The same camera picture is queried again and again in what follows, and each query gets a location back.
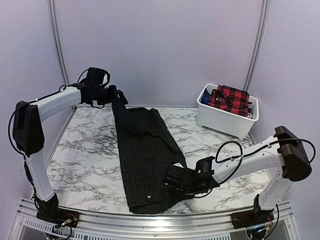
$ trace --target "garment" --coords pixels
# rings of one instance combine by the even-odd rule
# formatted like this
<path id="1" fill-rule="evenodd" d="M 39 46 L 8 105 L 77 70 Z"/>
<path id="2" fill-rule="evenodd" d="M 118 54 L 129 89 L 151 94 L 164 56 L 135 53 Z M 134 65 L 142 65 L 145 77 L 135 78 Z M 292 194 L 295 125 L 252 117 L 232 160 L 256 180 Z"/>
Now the garment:
<path id="1" fill-rule="evenodd" d="M 201 99 L 201 103 L 208 105 L 210 96 L 211 96 L 211 95 L 210 95 L 210 93 L 208 92 L 208 90 L 205 89 L 204 92 L 203 92 L 203 96 L 202 96 L 202 99 Z"/>
<path id="2" fill-rule="evenodd" d="M 134 214 L 158 214 L 191 198 L 165 186 L 164 171 L 186 160 L 156 109 L 112 103 L 123 187 Z"/>
<path id="3" fill-rule="evenodd" d="M 208 105 L 247 117 L 249 96 L 246 91 L 219 85 L 217 89 L 212 90 Z"/>

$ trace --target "white wall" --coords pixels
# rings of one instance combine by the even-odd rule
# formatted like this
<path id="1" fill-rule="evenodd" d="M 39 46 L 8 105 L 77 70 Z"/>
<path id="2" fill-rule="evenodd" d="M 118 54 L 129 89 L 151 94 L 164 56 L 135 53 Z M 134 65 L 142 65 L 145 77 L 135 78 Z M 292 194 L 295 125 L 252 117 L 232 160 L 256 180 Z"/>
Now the white wall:
<path id="1" fill-rule="evenodd" d="M 17 102 L 50 94 L 63 84 L 48 16 L 46 0 L 0 1 L 1 239 L 7 239 L 21 198 L 31 193 L 23 159 L 9 144 L 9 117 Z M 45 158 L 70 114 L 67 109 L 44 123 Z"/>
<path id="2" fill-rule="evenodd" d="M 259 142 L 284 125 L 320 150 L 320 1 L 272 0 L 250 94 L 260 120 L 251 135 Z M 306 145 L 309 156 L 312 150 Z M 303 240 L 320 236 L 320 158 L 312 174 L 286 196 Z"/>
<path id="3" fill-rule="evenodd" d="M 57 0 L 70 82 L 106 69 L 134 106 L 196 106 L 207 83 L 243 88 L 262 0 Z"/>

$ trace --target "red checkered cloth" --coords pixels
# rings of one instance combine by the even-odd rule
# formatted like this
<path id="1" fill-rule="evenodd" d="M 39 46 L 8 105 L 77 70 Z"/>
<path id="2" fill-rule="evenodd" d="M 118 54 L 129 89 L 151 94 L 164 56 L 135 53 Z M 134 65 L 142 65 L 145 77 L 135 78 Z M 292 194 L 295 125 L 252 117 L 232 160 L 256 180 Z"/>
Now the red checkered cloth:
<path id="1" fill-rule="evenodd" d="M 248 116 L 249 93 L 229 86 L 212 90 L 208 105 L 243 117 Z"/>

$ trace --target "metal pole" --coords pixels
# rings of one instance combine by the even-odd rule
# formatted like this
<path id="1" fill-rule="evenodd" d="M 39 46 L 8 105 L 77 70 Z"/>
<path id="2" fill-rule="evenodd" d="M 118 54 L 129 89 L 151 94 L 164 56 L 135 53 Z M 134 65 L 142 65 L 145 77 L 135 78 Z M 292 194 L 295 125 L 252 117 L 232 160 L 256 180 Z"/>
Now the metal pole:
<path id="1" fill-rule="evenodd" d="M 251 58 L 251 62 L 250 62 L 250 67 L 249 67 L 249 71 L 247 73 L 246 80 L 245 80 L 244 87 L 243 87 L 244 91 L 248 91 L 250 89 L 251 84 L 252 84 L 258 56 L 259 56 L 259 53 L 260 53 L 260 50 L 262 47 L 262 43 L 263 43 L 263 39 L 264 39 L 264 35 L 265 35 L 268 8 L 269 8 L 269 0 L 263 0 L 262 7 L 261 7 L 259 26 L 258 26 L 258 32 L 256 34 L 256 39 L 255 39 L 254 49 L 253 49 L 252 58 Z"/>
<path id="2" fill-rule="evenodd" d="M 64 61 L 60 37 L 59 37 L 55 1 L 48 0 L 48 7 L 49 7 L 49 17 L 50 17 L 50 23 L 51 23 L 51 30 L 52 30 L 52 35 L 53 35 L 53 42 L 54 42 L 54 46 L 55 46 L 56 55 L 58 58 L 58 63 L 59 63 L 60 71 L 61 71 L 62 80 L 65 85 L 69 85 L 70 82 L 69 82 L 69 78 L 68 78 L 68 74 L 67 74 L 67 69 L 65 66 L 65 61 Z"/>

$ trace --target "white backdrop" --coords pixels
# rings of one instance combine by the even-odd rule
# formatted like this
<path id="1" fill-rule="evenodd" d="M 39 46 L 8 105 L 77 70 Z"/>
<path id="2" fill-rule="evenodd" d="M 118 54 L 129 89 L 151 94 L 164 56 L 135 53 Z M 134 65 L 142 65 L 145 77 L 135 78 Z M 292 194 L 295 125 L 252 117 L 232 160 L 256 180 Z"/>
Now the white backdrop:
<path id="1" fill-rule="evenodd" d="M 71 83 L 106 69 L 131 106 L 196 106 L 206 83 L 242 89 L 261 0 L 56 0 Z"/>

